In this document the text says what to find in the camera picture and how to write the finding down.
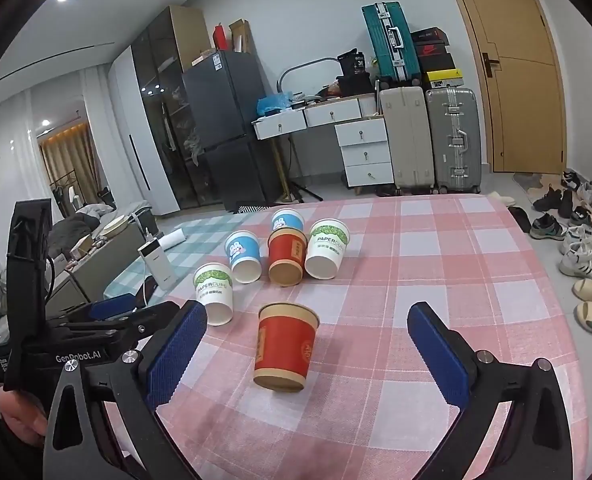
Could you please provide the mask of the person's left hand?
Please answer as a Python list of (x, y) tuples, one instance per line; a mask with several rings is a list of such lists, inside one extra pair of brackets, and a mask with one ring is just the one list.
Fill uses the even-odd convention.
[(17, 391), (0, 387), (0, 415), (11, 432), (23, 442), (41, 445), (48, 429), (48, 419), (40, 406)]

